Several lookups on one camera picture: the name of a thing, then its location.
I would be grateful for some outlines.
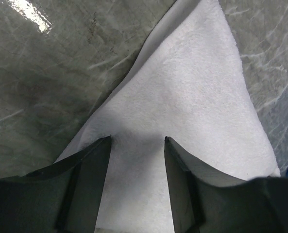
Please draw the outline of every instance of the white cloth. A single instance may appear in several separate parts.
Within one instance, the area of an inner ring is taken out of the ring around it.
[[[217,0],[178,0],[134,67],[60,156],[112,135],[97,227],[172,233],[164,138],[232,176],[279,176]]]

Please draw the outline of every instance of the gray marble surface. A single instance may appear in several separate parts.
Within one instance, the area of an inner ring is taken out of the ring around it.
[[[175,0],[0,0],[0,177],[50,165]],[[220,0],[252,102],[288,166],[288,0]]]

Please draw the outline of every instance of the fabric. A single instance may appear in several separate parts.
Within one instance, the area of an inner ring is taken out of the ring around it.
[[[279,176],[217,0],[178,0],[135,66],[59,157],[100,137],[113,147],[97,227],[174,232],[164,138],[229,175]]]

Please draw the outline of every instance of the towel fold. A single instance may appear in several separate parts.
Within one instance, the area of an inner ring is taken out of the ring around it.
[[[108,135],[113,147],[99,228],[174,232],[165,136],[229,175],[244,180],[279,176],[217,0],[178,0],[172,6],[128,76],[59,160]]]

